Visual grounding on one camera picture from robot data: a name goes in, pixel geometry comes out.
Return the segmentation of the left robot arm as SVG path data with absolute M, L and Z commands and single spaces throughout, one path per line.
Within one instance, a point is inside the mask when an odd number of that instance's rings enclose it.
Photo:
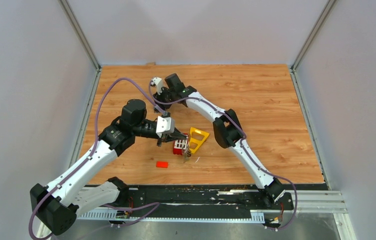
M 87 191 L 82 188 L 131 147 L 137 137 L 156 139 L 158 146 L 188 138 L 175 128 L 169 115 L 148 120 L 146 114 L 144 101 L 129 100 L 121 115 L 99 134 L 92 147 L 72 167 L 46 186 L 38 183 L 32 187 L 32 210 L 53 235 L 63 234 L 78 217 L 99 206 L 113 203 L 118 207 L 128 206 L 129 187 L 117 177 Z

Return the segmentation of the large metal keyring with tags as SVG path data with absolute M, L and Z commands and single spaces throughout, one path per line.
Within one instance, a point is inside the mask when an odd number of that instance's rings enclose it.
M 183 162 L 186 163 L 191 156 L 191 151 L 189 148 L 189 140 L 184 140 L 182 144 Z

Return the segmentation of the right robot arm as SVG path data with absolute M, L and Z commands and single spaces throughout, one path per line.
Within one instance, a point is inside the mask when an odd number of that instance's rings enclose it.
M 261 195 L 263 206 L 273 209 L 280 204 L 285 188 L 248 145 L 246 134 L 233 109 L 225 110 L 211 103 L 192 86 L 185 86 L 175 73 L 164 79 L 153 77 L 149 84 L 150 88 L 156 88 L 156 93 L 152 94 L 152 97 L 160 107 L 168 109 L 179 103 L 210 121 L 217 144 L 223 149 L 230 150 L 252 176 L 256 187 L 264 191 Z

